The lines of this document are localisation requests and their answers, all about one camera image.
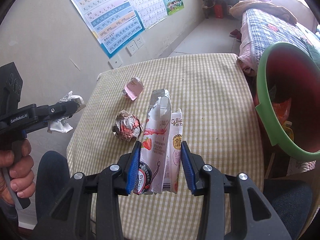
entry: red box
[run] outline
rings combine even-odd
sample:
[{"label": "red box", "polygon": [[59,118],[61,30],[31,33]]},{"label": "red box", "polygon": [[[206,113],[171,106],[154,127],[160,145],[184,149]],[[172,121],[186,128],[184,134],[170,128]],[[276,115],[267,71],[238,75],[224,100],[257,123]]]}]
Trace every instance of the red box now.
[{"label": "red box", "polygon": [[222,11],[222,5],[216,4],[214,5],[214,13],[216,15],[216,18],[223,19],[223,11]]}]

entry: tiled floor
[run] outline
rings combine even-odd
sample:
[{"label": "tiled floor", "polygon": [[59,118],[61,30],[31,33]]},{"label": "tiled floor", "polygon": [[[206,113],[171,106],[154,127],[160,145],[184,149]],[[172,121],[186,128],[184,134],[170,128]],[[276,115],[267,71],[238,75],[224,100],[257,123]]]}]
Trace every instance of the tiled floor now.
[{"label": "tiled floor", "polygon": [[240,30],[241,21],[209,18],[200,23],[169,57],[201,53],[235,53],[239,55],[240,42],[229,36],[234,29]]}]

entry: strawberry illustration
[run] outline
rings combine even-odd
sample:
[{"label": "strawberry illustration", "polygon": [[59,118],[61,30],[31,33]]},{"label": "strawberry illustration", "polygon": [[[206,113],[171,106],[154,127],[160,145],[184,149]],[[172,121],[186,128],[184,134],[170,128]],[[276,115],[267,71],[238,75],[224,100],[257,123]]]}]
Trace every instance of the strawberry illustration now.
[{"label": "strawberry illustration", "polygon": [[152,141],[151,138],[147,137],[143,142],[142,142],[142,147],[148,149],[149,151],[151,150],[152,146]]}]

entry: human hand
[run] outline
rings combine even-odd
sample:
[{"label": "human hand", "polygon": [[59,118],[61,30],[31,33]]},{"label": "human hand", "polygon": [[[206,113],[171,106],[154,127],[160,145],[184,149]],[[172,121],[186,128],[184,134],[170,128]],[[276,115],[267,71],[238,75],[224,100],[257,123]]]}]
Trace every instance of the human hand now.
[{"label": "human hand", "polygon": [[[36,185],[33,182],[35,177],[31,168],[33,167],[33,159],[29,155],[31,152],[31,145],[27,139],[25,139],[21,146],[22,158],[9,170],[11,178],[10,185],[7,185],[3,174],[0,170],[0,198],[7,203],[14,205],[14,201],[11,198],[8,187],[11,187],[13,191],[17,192],[19,198],[31,197],[35,190]],[[0,168],[10,167],[13,164],[14,155],[11,150],[0,150]]]}]

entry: green rim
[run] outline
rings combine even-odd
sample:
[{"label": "green rim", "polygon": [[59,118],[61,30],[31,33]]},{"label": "green rim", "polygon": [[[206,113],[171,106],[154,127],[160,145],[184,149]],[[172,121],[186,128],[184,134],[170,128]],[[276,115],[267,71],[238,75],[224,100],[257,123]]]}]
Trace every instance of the green rim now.
[{"label": "green rim", "polygon": [[269,97],[268,86],[267,86],[266,67],[267,67],[267,60],[268,60],[269,54],[274,49],[279,49],[279,47],[290,48],[295,53],[301,54],[303,57],[306,56],[310,64],[316,67],[316,64],[313,62],[313,60],[310,57],[308,57],[308,55],[306,55],[298,47],[292,44],[289,44],[287,42],[281,42],[281,41],[271,44],[263,52],[259,62],[258,73],[257,73],[257,94],[258,94],[259,105],[256,106],[256,111],[266,129],[266,132],[269,136],[272,146],[278,144],[279,147],[285,153],[287,153],[292,158],[295,158],[299,161],[310,162],[314,160],[319,160],[320,151],[311,153],[298,147],[282,129],[276,117],[276,114],[273,111],[272,104]]}]

